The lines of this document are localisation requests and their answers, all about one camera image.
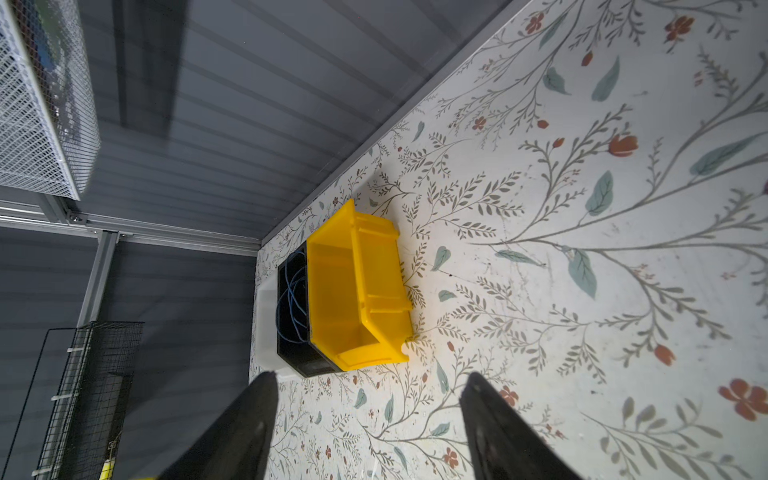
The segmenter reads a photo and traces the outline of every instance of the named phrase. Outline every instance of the green leaf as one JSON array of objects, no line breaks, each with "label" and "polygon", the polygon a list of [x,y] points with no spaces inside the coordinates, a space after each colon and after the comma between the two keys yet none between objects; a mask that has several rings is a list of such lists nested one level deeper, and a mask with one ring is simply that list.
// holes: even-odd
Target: green leaf
[{"label": "green leaf", "polygon": [[720,474],[721,477],[725,478],[725,480],[733,480],[731,476],[728,475],[728,473],[722,468],[720,468],[720,466],[717,464],[715,464],[715,470],[717,471],[718,474]]},{"label": "green leaf", "polygon": [[448,393],[448,376],[446,376],[445,372],[443,372],[442,367],[440,366],[440,362],[437,362],[437,380],[440,382],[440,391],[443,393]]},{"label": "green leaf", "polygon": [[560,25],[563,23],[563,20],[565,20],[565,13],[557,17],[554,22],[547,27],[547,31],[541,36],[541,41],[538,43],[539,49],[554,36],[555,32],[557,32],[558,28],[560,28]]},{"label": "green leaf", "polygon": [[696,440],[693,440],[693,439],[692,439],[691,437],[689,437],[688,435],[683,435],[683,434],[682,434],[682,433],[680,433],[680,432],[678,432],[677,434],[680,436],[680,438],[682,438],[683,440],[685,440],[685,442],[686,442],[688,445],[690,445],[690,446],[694,447],[695,449],[698,449],[698,448],[699,448],[699,444],[698,444],[698,442],[697,442]]},{"label": "green leaf", "polygon": [[594,298],[598,292],[598,279],[594,276],[589,257],[585,252],[575,248],[570,251],[574,253],[574,258],[568,264],[568,273],[571,274],[571,278],[574,279],[579,288]]},{"label": "green leaf", "polygon": [[416,136],[413,138],[413,141],[417,141],[419,137],[422,136],[423,131],[424,131],[424,122],[420,121],[419,126],[416,128]]},{"label": "green leaf", "polygon": [[389,401],[386,403],[386,408],[384,409],[384,418],[387,422],[392,423],[392,412],[395,409],[395,396],[392,395],[389,397]]},{"label": "green leaf", "polygon": [[667,419],[655,419],[649,426],[649,430],[660,429],[667,424]]},{"label": "green leaf", "polygon": [[624,450],[629,452],[630,455],[634,455],[634,450],[632,449],[632,447],[628,443],[626,443],[624,440],[619,440],[619,442],[621,442],[621,446],[624,447]]},{"label": "green leaf", "polygon": [[432,436],[433,437],[439,437],[443,436],[451,429],[451,422],[448,423],[441,423],[440,425],[437,425],[437,428],[432,430]]},{"label": "green leaf", "polygon": [[681,467],[679,463],[675,462],[674,459],[664,453],[663,450],[657,451],[659,453],[659,458],[661,458],[661,461],[664,462],[668,469],[670,469],[678,477],[690,480],[690,475],[688,475],[688,472],[685,471],[685,468]]},{"label": "green leaf", "polygon": [[445,302],[451,298],[456,298],[456,295],[453,292],[449,292],[448,290],[440,290],[440,293],[437,294],[437,297],[441,302]]},{"label": "green leaf", "polygon": [[402,454],[402,450],[395,447],[395,455],[400,457],[400,462],[402,463],[402,466],[406,469],[406,472],[408,471],[408,462],[406,462],[406,456]]},{"label": "green leaf", "polygon": [[607,74],[600,79],[592,92],[593,101],[606,101],[611,96],[611,92],[616,86],[616,82],[619,79],[619,57],[616,57],[614,66],[608,71]]},{"label": "green leaf", "polygon": [[691,175],[710,175],[715,172],[720,165],[724,164],[730,158],[744,150],[755,138],[758,138],[762,134],[753,135],[751,137],[744,138],[733,142],[732,144],[724,145],[722,147],[715,148],[707,154],[704,154],[698,162],[693,164],[690,168]]},{"label": "green leaf", "polygon": [[749,473],[748,473],[746,470],[744,470],[743,468],[741,468],[741,467],[739,467],[739,466],[736,466],[736,465],[734,465],[733,467],[734,467],[736,470],[738,470],[738,471],[739,471],[739,473],[741,474],[741,476],[743,476],[744,478],[752,478],[752,475],[750,475],[750,474],[749,474]]},{"label": "green leaf", "polygon": [[437,253],[435,254],[435,264],[432,265],[432,271],[436,272],[437,270],[440,270],[442,264],[447,262],[449,258],[451,258],[451,250],[448,250],[445,247],[438,248]]},{"label": "green leaf", "polygon": [[368,397],[366,397],[366,391],[363,389],[360,389],[357,392],[357,400],[355,401],[355,408],[359,409],[360,407],[365,405],[367,401],[368,401]]},{"label": "green leaf", "polygon": [[696,472],[696,475],[699,475],[704,480],[710,480],[710,476],[707,475],[707,473],[704,470],[701,469],[699,464],[697,464],[696,462],[694,462],[690,458],[686,458],[686,460],[688,461],[688,466],[690,467],[691,470]]},{"label": "green leaf", "polygon": [[512,250],[500,250],[496,252],[496,256],[499,258],[505,258],[507,260],[510,260],[511,262],[517,262],[517,263],[530,263],[535,266],[541,266],[539,262],[536,260],[533,260],[528,255],[524,255],[520,252],[515,252]]},{"label": "green leaf", "polygon": [[614,176],[609,170],[594,185],[592,196],[584,206],[592,217],[596,217],[605,212],[612,201],[614,201]]},{"label": "green leaf", "polygon": [[547,70],[547,73],[541,78],[541,83],[543,83],[548,90],[556,91],[563,95],[570,95],[565,91],[565,79],[560,76],[554,67]]},{"label": "green leaf", "polygon": [[656,407],[653,405],[649,405],[643,409],[642,412],[637,414],[637,418],[634,420],[634,425],[636,428],[640,428],[640,424],[642,422],[648,422],[649,420],[653,420],[656,416]]},{"label": "green leaf", "polygon": [[630,418],[633,413],[634,413],[634,399],[632,397],[627,397],[627,399],[624,400],[624,406],[621,407],[621,415],[624,417],[624,421]]},{"label": "green leaf", "polygon": [[642,444],[640,444],[640,453],[643,454],[643,458],[645,458],[645,461],[648,462],[648,465],[653,467],[654,470],[657,469],[656,467],[656,460],[654,460],[654,457],[650,456],[650,453],[648,450],[643,447]]},{"label": "green leaf", "polygon": [[718,432],[717,430],[713,429],[712,427],[705,427],[704,425],[695,425],[695,426],[698,427],[699,429],[703,430],[704,432],[712,435],[716,439],[723,438],[723,434]]}]

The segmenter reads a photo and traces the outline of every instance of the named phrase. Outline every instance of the red flower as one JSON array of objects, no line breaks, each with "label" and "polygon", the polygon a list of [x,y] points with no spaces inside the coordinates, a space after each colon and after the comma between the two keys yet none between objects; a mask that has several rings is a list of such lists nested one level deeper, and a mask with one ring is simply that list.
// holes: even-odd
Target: red flower
[{"label": "red flower", "polygon": [[679,38],[680,35],[685,35],[690,31],[690,26],[694,24],[694,20],[695,18],[683,15],[682,17],[678,17],[674,22],[667,24],[667,26],[664,27],[664,30],[669,32],[667,33],[667,41],[682,41],[683,39]]},{"label": "red flower", "polygon": [[511,407],[515,406],[515,402],[517,402],[520,399],[520,397],[518,397],[518,394],[510,391],[508,386],[504,386],[504,388],[499,391],[499,394],[501,394],[502,398]]},{"label": "red flower", "polygon": [[677,359],[672,350],[661,344],[654,350],[654,355],[666,366],[671,366],[672,362]]},{"label": "red flower", "polygon": [[541,20],[544,18],[544,14],[540,13],[538,15],[534,15],[531,17],[531,22],[528,24],[527,27],[525,27],[525,30],[530,35],[534,31],[537,31],[539,28],[541,28]]},{"label": "red flower", "polygon": [[634,135],[628,135],[621,139],[616,135],[611,138],[611,142],[608,144],[608,153],[614,157],[629,157],[634,150],[637,150],[637,137]]},{"label": "red flower", "polygon": [[442,460],[450,465],[451,468],[458,467],[458,455],[451,449],[445,449],[445,455],[442,456]]},{"label": "red flower", "polygon": [[485,126],[485,117],[480,117],[475,119],[475,124],[472,125],[472,130],[482,130],[482,128]]},{"label": "red flower", "polygon": [[754,422],[757,420],[755,412],[768,415],[768,392],[763,387],[754,386],[750,392],[750,384],[742,379],[734,379],[730,383],[730,389],[721,386],[717,392],[725,399],[736,403],[736,413]]}]

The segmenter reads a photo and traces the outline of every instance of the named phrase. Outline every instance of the floral wallpaper surface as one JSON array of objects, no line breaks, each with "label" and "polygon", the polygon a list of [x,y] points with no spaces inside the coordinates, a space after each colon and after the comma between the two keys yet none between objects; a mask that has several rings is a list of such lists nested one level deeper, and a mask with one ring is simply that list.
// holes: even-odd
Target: floral wallpaper surface
[{"label": "floral wallpaper surface", "polygon": [[282,384],[270,477],[473,478],[479,371],[584,478],[765,478],[767,12],[534,1],[293,219],[257,280],[353,199],[415,335]]}]

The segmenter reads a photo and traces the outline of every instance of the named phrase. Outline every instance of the yellow object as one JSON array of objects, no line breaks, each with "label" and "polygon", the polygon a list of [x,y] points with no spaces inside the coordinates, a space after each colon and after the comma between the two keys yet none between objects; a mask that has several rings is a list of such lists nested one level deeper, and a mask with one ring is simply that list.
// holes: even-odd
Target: yellow object
[{"label": "yellow object", "polygon": [[101,476],[98,480],[110,480],[112,478],[112,472],[114,471],[114,458],[104,460],[104,465],[101,467]]},{"label": "yellow object", "polygon": [[310,340],[348,372],[407,362],[413,335],[392,222],[350,200],[306,239]]}]

